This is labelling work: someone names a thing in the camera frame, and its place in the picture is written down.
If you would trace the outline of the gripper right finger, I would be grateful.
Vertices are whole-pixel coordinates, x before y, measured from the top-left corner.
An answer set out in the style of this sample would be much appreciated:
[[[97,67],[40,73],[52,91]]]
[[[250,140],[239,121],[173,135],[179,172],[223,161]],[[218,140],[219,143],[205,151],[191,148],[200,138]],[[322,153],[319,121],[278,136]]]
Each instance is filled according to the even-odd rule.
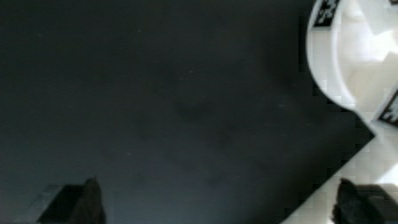
[[[331,220],[335,224],[398,224],[398,200],[381,185],[342,179]]]

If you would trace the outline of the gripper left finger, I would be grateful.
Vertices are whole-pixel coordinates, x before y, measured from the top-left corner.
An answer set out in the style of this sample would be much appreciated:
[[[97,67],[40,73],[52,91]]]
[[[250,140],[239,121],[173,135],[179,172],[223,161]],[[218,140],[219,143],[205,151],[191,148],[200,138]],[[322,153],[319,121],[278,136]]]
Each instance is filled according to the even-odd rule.
[[[42,224],[107,224],[102,187],[97,178],[68,184],[38,218]]]

